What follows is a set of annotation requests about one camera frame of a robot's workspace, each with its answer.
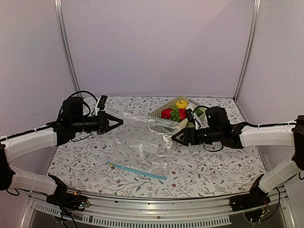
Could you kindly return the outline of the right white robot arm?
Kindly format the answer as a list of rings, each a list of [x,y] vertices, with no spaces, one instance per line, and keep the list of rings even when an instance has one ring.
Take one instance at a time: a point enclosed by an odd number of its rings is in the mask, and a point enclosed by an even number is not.
[[[289,181],[304,170],[304,117],[287,123],[254,125],[248,122],[231,124],[226,110],[219,106],[205,111],[207,128],[183,128],[172,136],[172,140],[182,144],[199,145],[220,142],[224,147],[243,149],[252,146],[288,146],[294,148],[289,160],[277,165],[271,171],[257,178],[246,195],[249,207],[256,207],[264,195],[278,185]]]

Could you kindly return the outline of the white toy radish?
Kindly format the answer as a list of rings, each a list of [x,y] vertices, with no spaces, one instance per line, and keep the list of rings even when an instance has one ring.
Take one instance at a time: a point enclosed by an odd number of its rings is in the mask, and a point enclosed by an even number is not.
[[[201,108],[193,111],[192,109],[186,109],[186,118],[179,123],[180,130],[186,127],[200,129],[203,127],[202,122],[205,118],[205,112]]]

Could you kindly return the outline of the yellow toy apple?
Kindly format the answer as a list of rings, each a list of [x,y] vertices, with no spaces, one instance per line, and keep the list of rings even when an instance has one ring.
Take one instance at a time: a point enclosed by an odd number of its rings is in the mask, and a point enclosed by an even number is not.
[[[188,102],[185,100],[178,100],[175,105],[178,109],[186,109],[186,107],[188,106]]]

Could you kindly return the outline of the red toy apple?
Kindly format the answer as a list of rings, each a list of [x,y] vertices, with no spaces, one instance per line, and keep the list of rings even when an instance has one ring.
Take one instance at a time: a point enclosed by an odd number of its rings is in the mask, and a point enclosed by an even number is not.
[[[182,108],[179,109],[179,118],[180,118],[181,121],[187,118],[185,109],[182,109]]]

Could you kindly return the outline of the right aluminium frame post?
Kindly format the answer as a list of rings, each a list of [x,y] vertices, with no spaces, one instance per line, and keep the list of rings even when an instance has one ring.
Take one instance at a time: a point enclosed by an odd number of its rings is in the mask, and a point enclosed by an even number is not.
[[[249,66],[253,46],[254,46],[254,41],[255,41],[255,36],[257,32],[257,27],[258,27],[258,19],[259,19],[259,13],[260,13],[260,7],[261,7],[261,0],[255,0],[254,5],[253,5],[253,12],[252,12],[252,18],[251,18],[251,23],[250,23],[250,29],[249,29],[249,36],[248,36],[248,41],[246,45],[246,50],[245,50],[245,55],[243,59],[243,63],[241,66],[240,70],[240,75],[239,79],[237,81],[237,87],[234,92],[233,99],[235,102],[240,98],[240,94],[244,85],[244,81],[246,78],[247,74],[247,69]]]

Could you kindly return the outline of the beige perforated plastic basket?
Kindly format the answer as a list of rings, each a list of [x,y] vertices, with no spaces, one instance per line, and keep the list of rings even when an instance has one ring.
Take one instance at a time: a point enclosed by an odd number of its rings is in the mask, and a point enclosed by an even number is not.
[[[186,110],[194,112],[194,122],[187,119]],[[203,127],[205,121],[205,110],[207,107],[185,96],[178,96],[166,101],[160,108],[156,109],[149,116],[170,120],[177,123],[177,130],[185,127]]]

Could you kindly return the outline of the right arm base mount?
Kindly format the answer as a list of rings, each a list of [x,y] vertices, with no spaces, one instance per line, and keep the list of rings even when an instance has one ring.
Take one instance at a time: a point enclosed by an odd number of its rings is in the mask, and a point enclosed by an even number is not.
[[[264,218],[267,212],[270,197],[268,193],[264,193],[259,187],[259,181],[263,174],[258,177],[252,184],[249,193],[232,196],[229,198],[229,205],[233,212],[260,207],[260,209],[245,212],[245,219],[250,223],[258,223]]]

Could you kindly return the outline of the floral table mat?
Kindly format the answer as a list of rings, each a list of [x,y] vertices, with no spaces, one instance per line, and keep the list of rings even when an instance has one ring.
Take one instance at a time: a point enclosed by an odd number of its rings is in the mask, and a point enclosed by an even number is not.
[[[123,125],[103,135],[80,133],[59,146],[48,174],[69,189],[128,197],[214,197],[249,191],[266,172],[258,150],[172,141],[178,124],[152,117],[170,101],[109,97],[105,111],[122,118]]]

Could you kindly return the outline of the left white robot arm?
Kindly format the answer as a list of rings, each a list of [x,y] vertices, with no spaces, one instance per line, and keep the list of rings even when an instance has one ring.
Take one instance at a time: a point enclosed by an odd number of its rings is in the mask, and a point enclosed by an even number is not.
[[[60,206],[71,197],[67,186],[53,175],[40,175],[14,167],[11,162],[32,152],[58,147],[75,138],[77,133],[102,135],[123,124],[123,120],[104,111],[107,97],[97,100],[95,114],[83,113],[83,98],[71,96],[63,101],[58,118],[46,125],[0,139],[0,189],[20,189],[51,195]]]

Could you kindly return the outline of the clear zip top bag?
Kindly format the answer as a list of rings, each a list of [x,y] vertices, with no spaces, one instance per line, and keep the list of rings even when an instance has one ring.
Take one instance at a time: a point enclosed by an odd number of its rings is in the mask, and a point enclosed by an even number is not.
[[[177,123],[142,114],[120,112],[123,124],[115,129],[112,156],[107,164],[150,178],[166,180],[168,162],[177,144],[171,137]]]

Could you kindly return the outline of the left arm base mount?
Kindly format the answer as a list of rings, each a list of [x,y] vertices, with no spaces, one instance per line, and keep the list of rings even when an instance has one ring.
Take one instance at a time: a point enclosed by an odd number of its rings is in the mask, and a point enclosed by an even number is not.
[[[47,203],[62,207],[63,209],[69,211],[84,211],[85,208],[90,206],[88,197],[82,195],[80,191],[77,191],[75,193],[68,193],[67,185],[63,181],[54,175],[49,175],[49,177],[55,181],[57,187],[53,195],[47,196]]]

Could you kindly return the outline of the left aluminium frame post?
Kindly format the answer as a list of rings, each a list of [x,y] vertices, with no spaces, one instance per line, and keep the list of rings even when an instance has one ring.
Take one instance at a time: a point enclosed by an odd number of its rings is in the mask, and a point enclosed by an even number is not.
[[[55,5],[55,12],[56,12],[56,18],[57,18],[57,24],[58,24],[58,29],[59,29],[59,34],[62,42],[62,47],[66,59],[66,64],[67,68],[69,71],[69,75],[71,78],[71,82],[73,85],[73,89],[75,92],[79,92],[80,85],[76,76],[76,71],[73,63],[73,58],[68,42],[68,36],[67,36],[67,30],[65,26],[65,21],[64,21],[64,13],[63,13],[63,7],[62,7],[62,1],[61,0],[54,0],[54,5]]]

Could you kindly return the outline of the aluminium frame post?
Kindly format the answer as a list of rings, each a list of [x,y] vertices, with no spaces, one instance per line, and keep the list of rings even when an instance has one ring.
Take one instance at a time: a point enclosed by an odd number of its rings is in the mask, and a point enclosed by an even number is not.
[[[258,27],[258,19],[259,19],[259,13],[260,13],[260,7],[261,7],[261,0],[255,0],[254,5],[253,5],[253,12],[252,12],[252,18],[251,18],[251,23],[250,23],[250,29],[249,29],[249,36],[248,36],[248,41],[246,45],[246,50],[245,50],[245,55],[243,59],[243,63],[241,66],[240,70],[240,75],[239,79],[237,81],[237,87],[234,92],[233,99],[235,102],[240,98],[240,94],[244,85],[244,81],[246,78],[247,74],[247,69],[249,66],[253,46],[254,46],[254,41],[255,41],[255,36],[257,32],[257,27]]]
[[[56,18],[57,18],[57,24],[58,24],[58,29],[59,29],[59,34],[62,42],[62,47],[66,59],[66,64],[67,68],[69,71],[69,75],[71,78],[71,82],[73,85],[73,89],[75,92],[79,92],[80,85],[76,76],[76,71],[73,63],[73,58],[68,42],[68,36],[67,36],[67,30],[65,26],[65,21],[64,21],[64,13],[63,13],[63,7],[62,7],[62,1],[61,0],[54,0],[54,5],[55,5],[55,12],[56,12]]]

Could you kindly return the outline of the red toy pepper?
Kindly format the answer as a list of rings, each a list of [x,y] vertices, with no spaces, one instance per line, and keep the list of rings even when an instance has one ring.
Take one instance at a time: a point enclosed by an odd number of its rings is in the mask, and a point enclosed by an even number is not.
[[[163,119],[170,119],[171,118],[171,112],[173,110],[171,108],[167,108],[167,109],[164,109],[161,113],[161,117]]]

